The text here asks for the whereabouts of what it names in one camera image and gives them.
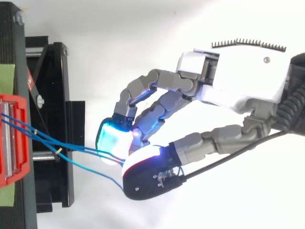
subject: cable tie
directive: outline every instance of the cable tie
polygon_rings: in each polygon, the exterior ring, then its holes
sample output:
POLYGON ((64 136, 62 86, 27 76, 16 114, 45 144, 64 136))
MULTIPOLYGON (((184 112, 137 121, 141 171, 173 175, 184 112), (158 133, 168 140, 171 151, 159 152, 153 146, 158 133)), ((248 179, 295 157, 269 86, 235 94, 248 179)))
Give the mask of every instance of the cable tie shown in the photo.
POLYGON ((59 154, 61 151, 62 151, 62 148, 59 148, 59 150, 57 150, 57 151, 55 152, 55 154, 59 154))

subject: black metal frame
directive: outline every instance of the black metal frame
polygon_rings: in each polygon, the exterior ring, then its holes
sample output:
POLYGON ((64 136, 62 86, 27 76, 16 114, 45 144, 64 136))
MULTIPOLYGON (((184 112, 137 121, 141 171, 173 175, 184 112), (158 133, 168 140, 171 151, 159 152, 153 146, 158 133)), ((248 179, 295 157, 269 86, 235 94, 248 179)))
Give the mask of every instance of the black metal frame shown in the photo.
MULTIPOLYGON (((24 26, 14 22, 19 11, 11 2, 0 2, 0 63, 15 65, 14 93, 29 100, 24 26)), ((28 123, 31 124, 29 102, 28 123)), ((15 183, 14 207, 0 207, 1 229, 37 228, 31 142, 29 153, 30 172, 15 183)))
MULTIPOLYGON (((67 47, 43 41, 46 37, 26 38, 27 48, 43 45, 40 57, 27 57, 35 82, 30 100, 32 126, 61 142, 84 145, 85 102, 69 101, 67 47), (45 101, 40 109, 36 104, 38 95, 45 101)), ((34 152, 44 150, 48 148, 33 142, 34 152)), ((63 148, 61 153, 72 159, 71 151, 63 148)), ((37 213, 52 211, 54 202, 61 202, 63 207, 74 202, 72 165, 54 156, 53 161, 34 161, 37 213)))
MULTIPOLYGON (((85 102, 69 101, 66 46, 49 45, 47 37, 25 39, 24 26, 14 21, 19 11, 11 2, 0 2, 0 64, 15 65, 14 94, 28 101, 28 124, 62 142, 84 145, 85 102), (42 45, 46 49, 41 58, 26 58, 26 46, 42 45), (35 79, 31 96, 27 64, 35 79), (45 100, 41 109, 36 104, 38 94, 45 100)), ((72 165, 64 160, 33 163, 33 148, 45 150, 29 141, 30 172, 15 183, 14 206, 0 207, 0 229, 36 229, 36 211, 52 211, 54 202, 63 207, 74 202, 72 165)), ((70 151, 62 153, 72 158, 70 151)))

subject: blue light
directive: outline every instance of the blue light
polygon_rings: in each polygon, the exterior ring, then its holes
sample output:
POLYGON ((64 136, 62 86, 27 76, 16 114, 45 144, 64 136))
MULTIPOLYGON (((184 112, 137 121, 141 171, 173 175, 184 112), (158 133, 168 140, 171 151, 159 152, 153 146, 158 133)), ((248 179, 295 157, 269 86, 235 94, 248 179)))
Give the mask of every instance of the blue light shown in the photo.
MULTIPOLYGON (((102 126, 100 136, 97 143, 97 149, 110 152, 115 156, 125 159, 129 154, 129 148, 132 143, 132 132, 124 132, 117 130, 109 123, 102 126)), ((102 160, 110 165, 115 165, 112 161, 102 160)))

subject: green tape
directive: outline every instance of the green tape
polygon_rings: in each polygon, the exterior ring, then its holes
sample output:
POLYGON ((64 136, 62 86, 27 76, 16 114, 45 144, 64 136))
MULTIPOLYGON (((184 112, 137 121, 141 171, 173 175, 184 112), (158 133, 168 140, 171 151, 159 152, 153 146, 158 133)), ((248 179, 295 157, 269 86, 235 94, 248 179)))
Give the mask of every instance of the green tape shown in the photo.
POLYGON ((13 94, 14 64, 0 64, 0 94, 13 94))
MULTIPOLYGON (((0 64, 0 94, 13 94, 14 74, 14 64, 0 64)), ((15 183, 0 188, 0 206, 13 207, 14 197, 15 183)))
POLYGON ((15 183, 0 188, 0 206, 13 207, 15 197, 15 183))

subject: black bracket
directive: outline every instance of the black bracket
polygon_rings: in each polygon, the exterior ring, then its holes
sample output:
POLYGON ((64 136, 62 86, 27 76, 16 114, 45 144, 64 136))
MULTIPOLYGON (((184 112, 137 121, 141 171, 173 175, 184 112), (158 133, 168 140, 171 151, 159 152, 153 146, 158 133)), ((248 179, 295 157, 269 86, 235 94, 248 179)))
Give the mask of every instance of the black bracket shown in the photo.
MULTIPOLYGON (((27 37, 26 47, 41 50, 40 55, 27 55, 30 81, 34 83, 29 87, 32 126, 61 142, 83 146, 85 102, 69 98, 67 47, 60 42, 48 44, 48 37, 27 37), (42 106, 37 104, 39 95, 44 100, 42 106)), ((34 155, 38 151, 48 149, 33 141, 34 155)), ((72 159, 70 150, 63 148, 61 153, 72 159)), ((37 213, 51 212, 55 202, 61 202, 63 207, 73 204, 71 164, 62 159, 34 160, 34 173, 37 213)))

